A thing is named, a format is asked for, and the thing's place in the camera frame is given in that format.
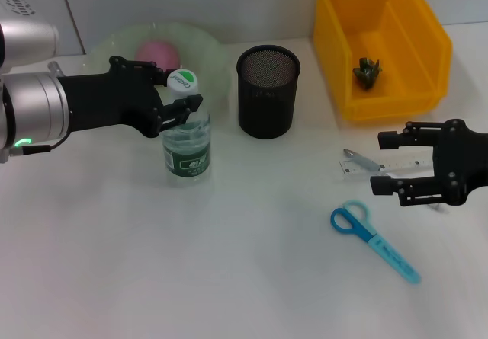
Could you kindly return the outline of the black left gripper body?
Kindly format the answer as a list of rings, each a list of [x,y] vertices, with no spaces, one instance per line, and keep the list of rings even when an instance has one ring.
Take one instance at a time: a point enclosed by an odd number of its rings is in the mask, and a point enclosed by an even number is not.
[[[70,112],[70,131],[125,125],[147,138],[159,135],[156,117],[163,103],[157,86],[128,62],[112,56],[106,73],[59,79]]]

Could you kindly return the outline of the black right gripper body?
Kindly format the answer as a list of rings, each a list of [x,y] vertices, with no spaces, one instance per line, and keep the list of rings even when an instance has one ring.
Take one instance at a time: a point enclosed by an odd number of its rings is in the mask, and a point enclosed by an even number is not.
[[[442,124],[433,149],[434,175],[448,205],[462,205],[473,190],[487,185],[487,134],[461,119]]]

